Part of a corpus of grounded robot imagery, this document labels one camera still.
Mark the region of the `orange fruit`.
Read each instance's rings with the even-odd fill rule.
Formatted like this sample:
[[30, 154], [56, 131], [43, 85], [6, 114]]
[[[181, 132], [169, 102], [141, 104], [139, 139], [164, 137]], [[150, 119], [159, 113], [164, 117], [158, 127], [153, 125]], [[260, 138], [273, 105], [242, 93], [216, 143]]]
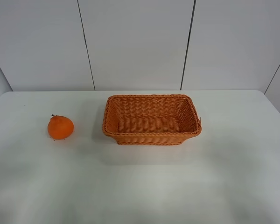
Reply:
[[74, 124], [65, 116], [52, 114], [47, 130], [51, 138], [55, 140], [63, 140], [72, 135], [74, 132]]

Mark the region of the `orange wicker basket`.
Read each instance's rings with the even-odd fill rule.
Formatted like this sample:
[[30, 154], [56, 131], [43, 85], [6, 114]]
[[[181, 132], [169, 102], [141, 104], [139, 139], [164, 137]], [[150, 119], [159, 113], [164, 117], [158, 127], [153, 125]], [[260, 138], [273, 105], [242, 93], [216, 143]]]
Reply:
[[172, 146], [198, 136], [202, 126], [187, 95], [113, 95], [102, 131], [119, 145]]

